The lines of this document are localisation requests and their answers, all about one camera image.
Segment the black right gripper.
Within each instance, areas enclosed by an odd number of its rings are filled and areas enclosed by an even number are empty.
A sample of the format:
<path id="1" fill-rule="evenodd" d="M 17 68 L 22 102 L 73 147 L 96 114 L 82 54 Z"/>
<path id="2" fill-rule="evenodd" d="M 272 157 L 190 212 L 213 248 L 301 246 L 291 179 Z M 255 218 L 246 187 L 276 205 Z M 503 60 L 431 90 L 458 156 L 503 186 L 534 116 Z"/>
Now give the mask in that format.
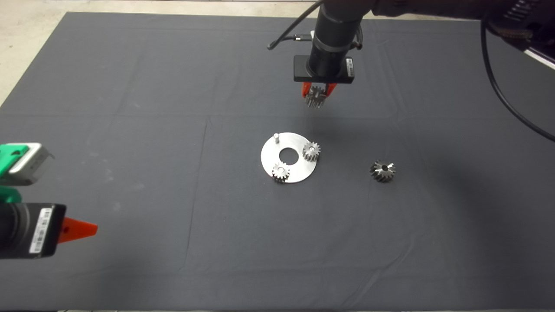
<path id="1" fill-rule="evenodd" d="M 337 84 L 351 84 L 355 78 L 354 61 L 345 53 L 312 51 L 310 55 L 294 55 L 294 81 L 302 83 L 302 97 L 313 97 L 312 83 L 326 83 L 329 97 Z"/>

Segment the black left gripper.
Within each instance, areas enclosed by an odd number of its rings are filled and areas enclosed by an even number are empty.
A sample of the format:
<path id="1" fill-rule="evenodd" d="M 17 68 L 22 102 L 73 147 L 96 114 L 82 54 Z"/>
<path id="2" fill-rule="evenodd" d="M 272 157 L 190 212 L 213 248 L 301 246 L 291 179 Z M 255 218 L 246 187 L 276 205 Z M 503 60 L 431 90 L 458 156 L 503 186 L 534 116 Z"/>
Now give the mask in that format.
<path id="1" fill-rule="evenodd" d="M 57 243 L 95 236 L 98 225 L 65 218 L 64 204 L 1 204 L 0 258 L 51 257 Z"/>

